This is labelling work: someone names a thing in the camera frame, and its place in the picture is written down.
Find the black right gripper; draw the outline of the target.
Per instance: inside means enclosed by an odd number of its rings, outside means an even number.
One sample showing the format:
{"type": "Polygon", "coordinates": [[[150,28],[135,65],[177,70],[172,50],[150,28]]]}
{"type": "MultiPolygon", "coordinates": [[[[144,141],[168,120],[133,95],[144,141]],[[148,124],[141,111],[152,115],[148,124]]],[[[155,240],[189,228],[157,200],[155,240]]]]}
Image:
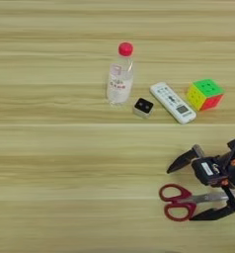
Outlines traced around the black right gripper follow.
{"type": "MultiPolygon", "coordinates": [[[[227,143],[230,151],[217,157],[217,165],[220,172],[220,179],[217,187],[227,186],[235,189],[235,139],[227,143]]],[[[202,158],[204,152],[198,144],[190,150],[181,154],[167,169],[167,173],[173,173],[189,165],[194,159],[202,158]]],[[[191,217],[191,220],[219,220],[235,212],[235,190],[214,192],[195,196],[196,202],[220,202],[225,201],[226,205],[221,209],[208,209],[191,217]]]]}

